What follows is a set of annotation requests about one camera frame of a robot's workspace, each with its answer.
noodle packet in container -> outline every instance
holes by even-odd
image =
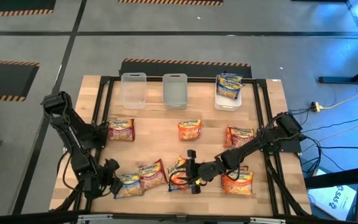
[[[109,139],[110,140],[135,140],[135,119],[128,119],[124,121],[110,121]]]
[[[238,170],[235,170],[229,174],[229,177],[232,179],[237,178]],[[224,193],[237,194],[237,195],[246,195],[253,197],[252,192],[252,179],[254,178],[254,173],[248,171],[248,167],[240,167],[240,174],[237,180],[231,180],[224,175],[222,177],[222,185]]]
[[[187,188],[189,188],[189,185],[176,185],[176,184],[183,184],[185,183],[184,180],[179,179],[180,177],[186,177],[186,169],[185,168],[179,168],[183,164],[186,163],[186,159],[179,156],[176,163],[173,165],[172,169],[168,172],[169,173],[169,185],[168,185],[168,191],[177,191],[182,190],[186,191]]]
[[[221,73],[219,76],[227,80],[232,80],[238,83],[241,83],[242,80],[242,75],[234,74],[234,73]]]
[[[151,165],[139,167],[139,175],[140,182],[144,190],[148,190],[168,182],[161,159]]]
[[[201,120],[184,121],[179,125],[179,138],[182,140],[193,140],[201,134]]]
[[[237,99],[240,89],[244,86],[244,84],[223,78],[222,76],[218,78],[218,93],[231,99]]]
[[[253,129],[227,126],[224,147],[240,147],[254,138]]]
[[[140,184],[140,177],[138,174],[124,174],[121,175],[119,178],[123,185],[118,191],[118,193],[114,196],[114,198],[143,195],[144,189]]]

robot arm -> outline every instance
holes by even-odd
[[[90,149],[102,149],[108,135],[108,123],[99,126],[86,124],[75,112],[69,94],[61,91],[48,95],[42,102],[45,118],[56,129],[71,156],[71,167],[87,199],[102,196],[111,186],[116,194],[122,182],[115,177],[119,164],[114,159],[106,160],[104,166],[96,163]]]
[[[301,134],[301,129],[301,126],[290,113],[280,113],[263,130],[259,130],[256,138],[241,147],[226,150],[218,154],[214,157],[215,161],[197,164],[195,162],[196,152],[189,150],[189,159],[182,166],[186,169],[186,177],[182,179],[186,181],[186,184],[191,185],[191,192],[193,194],[198,194],[201,192],[200,185],[206,185],[201,184],[202,182],[210,182],[217,175],[229,175],[231,172],[239,169],[244,158],[253,152],[259,149],[263,149],[264,152],[272,151],[268,149],[278,149],[285,141],[294,139],[299,141],[304,140],[305,136]],[[269,156],[265,160],[265,163],[267,164],[267,172],[272,176],[284,196],[288,199],[295,213],[297,215],[309,216],[295,201],[289,190],[285,187],[285,184],[280,180]]]

wooden table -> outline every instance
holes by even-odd
[[[84,76],[80,94],[76,103],[76,112],[90,123],[94,102],[98,92],[100,76]],[[276,115],[287,110],[284,91],[280,80],[267,80],[272,113]],[[214,108],[214,83],[188,83],[189,104],[185,110],[169,111],[162,103],[162,82],[147,82],[147,104],[143,110],[125,110],[120,99],[120,82],[114,82],[109,119],[135,119],[134,142],[108,141],[101,153],[104,159],[114,158],[120,168],[117,174],[137,171],[142,164],[151,164],[163,160],[165,167],[171,167],[178,156],[186,157],[188,149],[197,151],[197,162],[212,161],[216,154],[224,150],[223,141],[227,125],[240,128],[258,128],[257,113],[252,85],[247,84],[242,91],[242,105],[235,112],[218,111]],[[262,90],[260,90],[264,122],[266,112]],[[99,118],[103,111],[100,108]],[[195,141],[181,141],[178,137],[178,123],[190,119],[202,119],[201,137]],[[281,153],[285,183],[297,202],[310,212],[305,182],[299,159],[293,153]],[[58,207],[70,193],[62,182],[63,168],[57,177],[50,208]],[[252,189],[254,198],[239,195],[224,195],[220,178],[215,178],[202,193],[192,195],[189,192],[168,192],[167,185],[160,185],[145,192],[143,196],[114,200],[113,196],[97,198],[93,201],[91,212],[103,213],[143,213],[143,214],[187,214],[187,215],[233,215],[271,216],[267,176],[263,155],[257,151],[247,156],[242,165],[248,165],[254,171]],[[71,166],[67,171],[67,182],[76,185]],[[280,191],[276,186],[277,202],[283,213]],[[80,208],[85,207],[85,199]]]

clear plastic container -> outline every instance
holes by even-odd
[[[183,110],[187,107],[187,75],[165,74],[162,77],[162,101],[167,109]]]
[[[146,106],[146,74],[121,75],[121,103],[125,109],[143,109]]]
[[[216,88],[218,87],[218,76],[216,76],[215,81],[215,109],[224,110],[224,111],[235,111],[241,106],[241,89],[239,92],[239,97],[233,100],[228,97],[219,95],[216,93]]]

concrete floor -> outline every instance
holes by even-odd
[[[57,1],[51,15],[0,17],[0,30],[70,31],[81,0]],[[358,0],[352,0],[358,7]],[[80,31],[287,31],[358,32],[343,3],[291,2],[290,0],[228,0],[224,6],[126,4],[110,0],[88,1]],[[40,70],[23,103],[0,102],[0,215],[10,212],[25,162],[42,117],[39,103],[50,93],[68,36],[0,37],[0,60],[40,62]],[[124,58],[169,58],[246,62],[254,78],[282,79],[290,109],[311,101],[329,106],[356,94],[357,85],[322,85],[318,77],[358,73],[358,37],[223,37],[223,36],[92,36],[77,37],[61,90],[75,103],[83,75],[117,75]],[[300,121],[304,116],[297,116]],[[358,98],[322,113],[310,113],[303,128],[358,118]],[[355,125],[310,132],[322,139]],[[302,143],[303,148],[310,145]],[[358,128],[322,142],[323,146],[358,146]],[[47,211],[55,184],[55,170],[63,144],[48,128],[40,159],[23,212]],[[355,149],[326,149],[343,169],[358,167]],[[302,155],[317,155],[310,149]],[[339,169],[327,158],[321,167]]]

